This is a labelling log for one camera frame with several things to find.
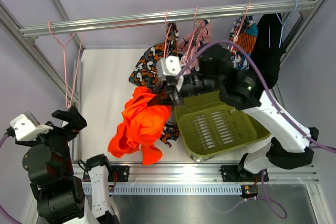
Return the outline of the bright orange shorts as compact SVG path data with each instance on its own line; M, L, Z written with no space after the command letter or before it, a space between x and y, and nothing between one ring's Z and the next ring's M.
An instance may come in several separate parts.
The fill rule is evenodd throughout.
M142 152L142 164L152 165L160 160L162 152L154 143L159 140L165 122L171 116L166 105L149 106L155 94L146 87L136 87L132 98L124 105L123 122L108 145L108 152L120 158L124 154Z

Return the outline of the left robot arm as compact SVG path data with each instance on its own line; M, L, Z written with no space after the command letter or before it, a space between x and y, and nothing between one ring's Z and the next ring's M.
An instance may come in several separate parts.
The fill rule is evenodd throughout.
M48 223L119 223L110 202L108 180L113 169L107 157L96 155L85 163L91 182L91 206L82 180L74 175L68 143L87 126L86 120L75 106L57 110L52 116L66 125L40 124L30 112L10 122L15 143L29 148L22 166L28 172L39 216Z

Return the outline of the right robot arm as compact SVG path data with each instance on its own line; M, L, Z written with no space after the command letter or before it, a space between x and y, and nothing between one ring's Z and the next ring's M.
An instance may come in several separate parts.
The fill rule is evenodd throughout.
M206 45L197 57L199 71L187 75L182 75L184 69L177 56L157 62L159 85L150 106L184 106L187 98L203 101L209 93L215 95L217 102L260 123L273 138L259 150L244 154L237 170L229 172L232 178L239 176L248 181L271 165L291 170L312 163L314 151L309 145L318 136L316 128L299 125L267 89L261 88L254 71L233 68L229 51L219 44Z

